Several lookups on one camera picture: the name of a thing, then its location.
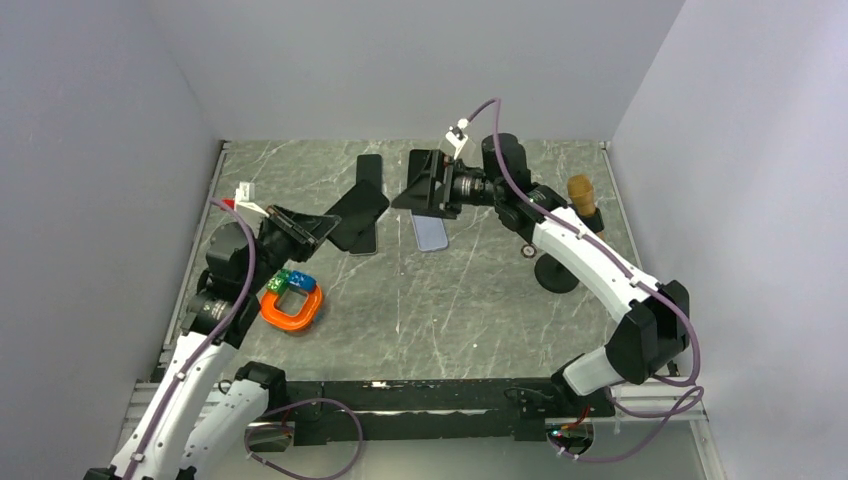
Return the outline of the blue phone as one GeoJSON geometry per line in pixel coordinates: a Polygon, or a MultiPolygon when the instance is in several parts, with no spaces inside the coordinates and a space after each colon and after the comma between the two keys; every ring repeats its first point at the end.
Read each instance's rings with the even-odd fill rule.
{"type": "Polygon", "coordinates": [[[356,160],[356,182],[366,182],[378,191],[383,190],[383,157],[380,154],[362,154],[356,160]]]}

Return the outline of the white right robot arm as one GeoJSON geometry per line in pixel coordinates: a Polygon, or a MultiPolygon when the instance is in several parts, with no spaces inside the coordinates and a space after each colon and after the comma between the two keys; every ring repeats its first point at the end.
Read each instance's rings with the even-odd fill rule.
{"type": "Polygon", "coordinates": [[[581,354],[553,375],[553,406],[572,416],[591,394],[621,382],[642,384],[692,341],[685,319],[689,295],[678,281],[662,283],[612,250],[599,233],[599,211],[581,214],[550,187],[533,180],[516,136],[501,133],[482,142],[482,167],[435,149],[408,170],[395,209],[454,219],[466,205],[494,209],[502,225],[541,251],[536,280],[566,293],[584,285],[607,309],[616,328],[607,343],[581,354]]]}

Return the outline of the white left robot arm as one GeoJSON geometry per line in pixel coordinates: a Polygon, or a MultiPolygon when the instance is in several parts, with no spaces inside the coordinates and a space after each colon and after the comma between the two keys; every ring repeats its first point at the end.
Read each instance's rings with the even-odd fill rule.
{"type": "Polygon", "coordinates": [[[215,204],[233,220],[211,235],[170,364],[124,446],[88,479],[205,479],[249,423],[286,409],[284,371],[251,361],[225,398],[203,410],[259,313],[260,289],[287,262],[309,259],[341,219],[271,205],[254,231],[236,210],[215,204]]]}

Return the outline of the lavender phone case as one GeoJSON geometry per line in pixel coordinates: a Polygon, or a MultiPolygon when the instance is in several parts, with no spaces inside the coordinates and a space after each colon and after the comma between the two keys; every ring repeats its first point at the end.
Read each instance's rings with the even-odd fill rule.
{"type": "Polygon", "coordinates": [[[420,252],[441,251],[449,246],[449,239],[441,218],[412,214],[411,220],[420,252]]]}

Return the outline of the black phone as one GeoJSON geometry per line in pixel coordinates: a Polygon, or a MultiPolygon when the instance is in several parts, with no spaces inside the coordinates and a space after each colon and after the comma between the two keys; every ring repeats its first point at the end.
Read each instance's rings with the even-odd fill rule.
{"type": "Polygon", "coordinates": [[[366,182],[356,183],[327,212],[338,215],[342,222],[328,237],[339,250],[348,252],[360,232],[375,225],[389,208],[389,199],[366,182]]]}
{"type": "Polygon", "coordinates": [[[368,256],[377,253],[377,228],[370,225],[360,232],[355,244],[349,249],[352,256],[368,256]]]}

